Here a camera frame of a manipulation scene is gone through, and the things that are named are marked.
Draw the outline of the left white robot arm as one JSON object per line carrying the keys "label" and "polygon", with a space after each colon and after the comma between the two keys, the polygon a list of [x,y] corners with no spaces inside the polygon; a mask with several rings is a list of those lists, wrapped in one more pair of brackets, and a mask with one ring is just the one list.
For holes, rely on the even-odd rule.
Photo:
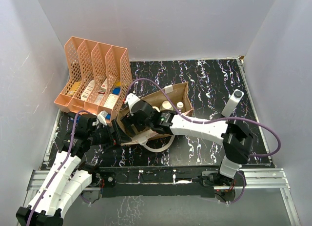
{"label": "left white robot arm", "polygon": [[103,114],[85,110],[71,113],[73,128],[64,137],[64,146],[56,154],[53,166],[37,194],[26,207],[17,210],[21,226],[61,226],[65,214],[87,186],[99,184],[97,166],[82,162],[85,152],[93,145],[111,148],[131,141],[116,120],[106,123]]}

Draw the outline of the white bottle with black cap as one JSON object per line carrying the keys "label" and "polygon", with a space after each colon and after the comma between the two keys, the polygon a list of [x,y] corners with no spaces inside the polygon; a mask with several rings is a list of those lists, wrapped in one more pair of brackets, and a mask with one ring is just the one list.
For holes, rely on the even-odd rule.
{"label": "white bottle with black cap", "polygon": [[233,94],[229,97],[225,107],[223,108],[221,115],[224,117],[229,117],[235,110],[236,106],[241,101],[244,96],[244,92],[236,89]]}

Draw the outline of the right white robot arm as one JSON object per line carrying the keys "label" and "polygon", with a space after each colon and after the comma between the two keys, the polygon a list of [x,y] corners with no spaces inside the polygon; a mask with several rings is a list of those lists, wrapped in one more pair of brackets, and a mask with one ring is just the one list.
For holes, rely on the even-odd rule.
{"label": "right white robot arm", "polygon": [[198,137],[222,145],[225,156],[217,173],[207,180],[213,185],[230,185],[236,173],[249,161],[254,140],[253,133],[239,120],[212,122],[197,119],[172,110],[157,111],[149,103],[139,100],[120,117],[125,132],[145,144],[147,130],[161,135]]}

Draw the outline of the brown canvas tote bag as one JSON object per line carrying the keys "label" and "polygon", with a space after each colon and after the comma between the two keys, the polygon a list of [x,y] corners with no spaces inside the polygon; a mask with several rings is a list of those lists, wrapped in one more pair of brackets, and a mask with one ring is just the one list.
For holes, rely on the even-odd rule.
{"label": "brown canvas tote bag", "polygon": [[[171,100],[171,102],[174,105],[176,105],[178,102],[183,102],[184,103],[183,113],[185,115],[191,116],[193,114],[194,109],[193,109],[191,102],[188,98],[188,91],[189,91],[189,88],[188,88],[187,82],[178,83],[178,84],[166,86],[161,91],[159,90],[155,93],[149,94],[149,95],[141,98],[140,100],[146,101],[157,111],[160,110],[160,106],[164,101]],[[126,108],[119,111],[119,113],[117,115],[118,125],[132,139],[132,141],[129,143],[121,144],[122,146],[139,144],[151,152],[159,153],[159,152],[165,151],[166,149],[168,149],[172,145],[174,138],[175,138],[174,135],[156,133],[156,132],[154,132],[148,128],[146,128],[145,130],[143,130],[141,132],[137,131],[135,136],[131,136],[125,130],[124,125],[121,122],[121,118],[128,113],[129,113],[129,107],[126,106]],[[160,139],[160,138],[164,138],[164,137],[170,137],[170,139],[165,145],[163,145],[160,148],[152,148],[152,147],[149,147],[147,145],[147,142],[149,140],[156,140],[156,139]]]}

